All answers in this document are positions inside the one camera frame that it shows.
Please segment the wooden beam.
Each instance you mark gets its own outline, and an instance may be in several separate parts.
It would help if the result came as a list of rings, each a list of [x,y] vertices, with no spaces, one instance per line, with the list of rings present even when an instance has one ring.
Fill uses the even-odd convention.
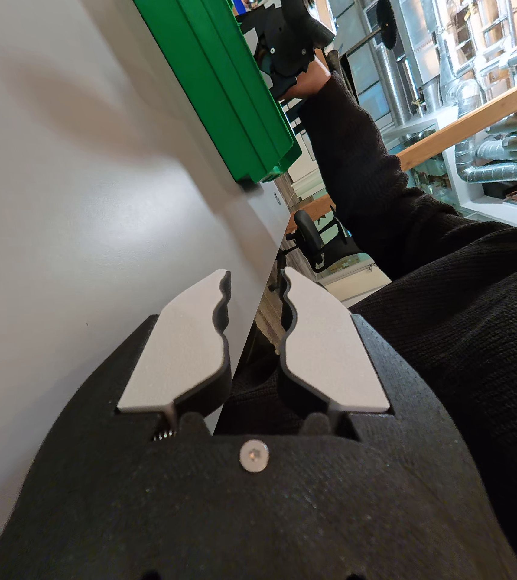
[[[401,169],[408,171],[437,154],[449,153],[449,149],[453,149],[464,139],[476,135],[481,130],[515,112],[517,112],[517,87],[397,153]],[[459,195],[458,199],[461,208],[471,214],[478,213],[484,217],[517,226],[517,215],[512,219],[510,208],[498,199],[488,198],[484,195],[479,198],[471,198],[469,193],[465,194],[464,197]]]

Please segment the green plastic bin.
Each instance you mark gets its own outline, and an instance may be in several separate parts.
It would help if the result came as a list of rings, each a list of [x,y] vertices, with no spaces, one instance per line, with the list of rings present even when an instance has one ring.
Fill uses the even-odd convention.
[[[269,182],[301,148],[230,1],[134,1],[236,182]]]

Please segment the silver ventilation ducts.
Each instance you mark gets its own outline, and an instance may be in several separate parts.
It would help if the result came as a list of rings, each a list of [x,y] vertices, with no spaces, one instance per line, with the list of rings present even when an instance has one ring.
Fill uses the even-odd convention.
[[[505,89],[517,90],[517,1],[391,1],[413,102],[419,111],[455,107],[458,120],[484,112]],[[470,183],[517,182],[516,105],[499,121],[480,121],[487,138],[454,145],[459,177]]]

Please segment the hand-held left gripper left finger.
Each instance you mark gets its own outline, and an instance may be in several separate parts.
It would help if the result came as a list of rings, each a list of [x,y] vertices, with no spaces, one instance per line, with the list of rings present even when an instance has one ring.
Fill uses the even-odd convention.
[[[231,272],[218,269],[171,300],[146,339],[117,403],[123,414],[155,412],[168,424],[211,416],[231,393],[228,339]]]

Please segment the person's right forearm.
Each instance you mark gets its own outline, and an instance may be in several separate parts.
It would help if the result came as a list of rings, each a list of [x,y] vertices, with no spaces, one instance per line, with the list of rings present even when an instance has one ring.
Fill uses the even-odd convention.
[[[333,73],[300,108],[327,193],[356,244],[391,279],[435,260],[444,221],[458,214],[421,189],[408,187],[369,114]]]

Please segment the grey desk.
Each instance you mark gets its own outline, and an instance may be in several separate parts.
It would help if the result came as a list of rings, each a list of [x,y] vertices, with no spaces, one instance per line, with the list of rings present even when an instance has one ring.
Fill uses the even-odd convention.
[[[0,534],[76,390],[221,268],[236,368],[288,220],[274,182],[233,180],[132,1],[0,1]]]

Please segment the person's right hand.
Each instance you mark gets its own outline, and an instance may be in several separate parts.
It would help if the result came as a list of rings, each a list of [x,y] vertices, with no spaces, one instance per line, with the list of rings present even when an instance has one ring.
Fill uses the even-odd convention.
[[[303,100],[316,95],[325,84],[331,79],[332,75],[326,65],[318,58],[309,63],[306,72],[297,77],[296,83],[279,99],[280,102],[285,100],[299,99]]]

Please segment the black office chair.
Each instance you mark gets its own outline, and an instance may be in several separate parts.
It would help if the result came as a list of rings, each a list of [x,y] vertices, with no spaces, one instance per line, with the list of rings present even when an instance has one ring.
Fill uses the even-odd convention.
[[[294,242],[294,245],[288,249],[278,250],[276,258],[277,279],[268,287],[269,291],[274,292],[280,289],[281,272],[286,267],[286,256],[294,250],[299,250],[303,254],[311,270],[316,274],[345,258],[362,252],[353,237],[346,233],[335,210],[332,208],[331,211],[333,213],[332,220],[321,230],[317,229],[313,219],[304,209],[299,209],[294,213],[293,220],[296,229],[285,235],[285,239]],[[337,226],[337,235],[328,243],[324,243],[321,237],[322,232],[334,226]]]

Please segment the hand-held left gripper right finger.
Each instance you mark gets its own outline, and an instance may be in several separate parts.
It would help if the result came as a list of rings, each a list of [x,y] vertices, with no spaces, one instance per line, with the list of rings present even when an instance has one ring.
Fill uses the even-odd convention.
[[[387,412],[388,397],[350,311],[291,267],[281,282],[284,403],[298,415]]]

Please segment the black round disc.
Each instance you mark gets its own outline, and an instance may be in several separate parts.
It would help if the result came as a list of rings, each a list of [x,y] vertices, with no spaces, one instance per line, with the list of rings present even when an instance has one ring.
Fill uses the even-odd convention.
[[[382,43],[386,49],[393,50],[397,43],[398,29],[395,14],[390,1],[377,2],[376,17]]]

